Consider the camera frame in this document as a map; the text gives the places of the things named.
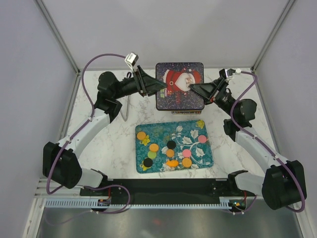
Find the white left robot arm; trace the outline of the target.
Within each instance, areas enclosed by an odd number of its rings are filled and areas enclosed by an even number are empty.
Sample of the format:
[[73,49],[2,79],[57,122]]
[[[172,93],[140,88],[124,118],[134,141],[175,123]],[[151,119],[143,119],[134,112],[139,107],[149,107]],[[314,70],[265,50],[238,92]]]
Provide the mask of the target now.
[[104,174],[93,169],[84,169],[79,157],[93,138],[110,125],[120,113],[119,99],[139,93],[151,96],[167,87],[167,84],[146,74],[140,66],[131,77],[119,81],[110,72],[103,72],[98,79],[97,100],[92,104],[92,112],[74,132],[57,143],[48,142],[43,149],[43,175],[48,181],[55,181],[66,188],[75,186],[91,187],[96,195],[104,195],[108,183]]

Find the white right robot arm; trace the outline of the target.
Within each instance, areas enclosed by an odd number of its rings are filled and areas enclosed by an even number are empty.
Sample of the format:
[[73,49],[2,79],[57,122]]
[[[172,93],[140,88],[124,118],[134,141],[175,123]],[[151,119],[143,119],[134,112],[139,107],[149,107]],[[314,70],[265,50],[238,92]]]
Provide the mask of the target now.
[[297,160],[289,161],[272,149],[250,124],[255,119],[257,104],[245,99],[244,95],[252,85],[237,99],[232,97],[227,86],[228,79],[221,76],[213,82],[190,84],[189,88],[206,105],[215,103],[230,115],[224,120],[225,134],[243,147],[265,173],[264,177],[243,170],[230,173],[226,183],[228,193],[236,196],[245,190],[263,197],[272,210],[285,207],[296,213],[303,212],[307,198],[303,165]]

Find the gold tin lid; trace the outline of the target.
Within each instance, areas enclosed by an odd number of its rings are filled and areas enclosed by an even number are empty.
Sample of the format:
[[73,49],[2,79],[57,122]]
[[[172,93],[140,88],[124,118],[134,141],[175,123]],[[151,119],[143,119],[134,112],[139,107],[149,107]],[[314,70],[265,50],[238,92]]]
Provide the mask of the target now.
[[203,99],[193,92],[190,84],[204,82],[204,65],[201,62],[159,62],[156,79],[166,83],[166,88],[156,94],[159,111],[202,111]]

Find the silver metal tongs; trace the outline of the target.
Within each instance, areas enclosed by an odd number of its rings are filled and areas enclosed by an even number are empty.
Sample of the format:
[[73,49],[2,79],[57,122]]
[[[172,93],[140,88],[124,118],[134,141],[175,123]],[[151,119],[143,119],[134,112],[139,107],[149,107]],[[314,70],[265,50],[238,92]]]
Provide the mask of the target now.
[[128,118],[129,118],[130,103],[131,103],[131,96],[127,96],[123,100],[123,108],[120,111],[121,117],[122,117],[124,122],[127,122]]

